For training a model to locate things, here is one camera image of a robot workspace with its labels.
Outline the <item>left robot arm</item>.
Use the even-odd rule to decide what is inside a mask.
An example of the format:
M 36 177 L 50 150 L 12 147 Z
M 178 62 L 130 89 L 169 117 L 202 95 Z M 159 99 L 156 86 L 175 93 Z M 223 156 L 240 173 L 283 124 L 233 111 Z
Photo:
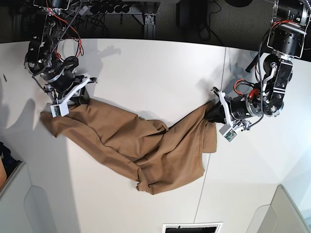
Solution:
M 283 107 L 286 86 L 293 73 L 293 58 L 301 58 L 311 21 L 308 0 L 276 0 L 270 27 L 264 34 L 257 57 L 247 67 L 257 82 L 243 79 L 234 84 L 235 98 L 213 88 L 219 102 L 205 114 L 210 122 L 225 125 L 225 132 L 249 130 L 251 117 L 276 117 Z

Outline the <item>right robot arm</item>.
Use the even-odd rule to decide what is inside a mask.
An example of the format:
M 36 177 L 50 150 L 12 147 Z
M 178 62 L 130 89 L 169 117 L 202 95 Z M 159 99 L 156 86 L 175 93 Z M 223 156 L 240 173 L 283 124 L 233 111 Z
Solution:
M 79 55 L 84 50 L 81 38 L 73 27 L 75 18 L 64 19 L 61 15 L 70 7 L 69 0 L 35 0 L 33 2 L 39 11 L 35 15 L 35 23 L 32 27 L 32 39 L 25 55 L 24 66 L 29 70 L 34 81 L 40 77 L 45 85 L 39 85 L 40 89 L 48 94 L 53 104 L 59 104 L 61 100 L 69 96 L 72 105 L 87 104 L 89 95 L 82 82 L 95 83 L 96 78 L 86 80 L 84 75 L 76 75 L 79 65 Z M 62 58 L 57 49 L 61 41 L 65 40 L 69 32 L 73 32 L 77 41 L 77 51 L 73 56 Z

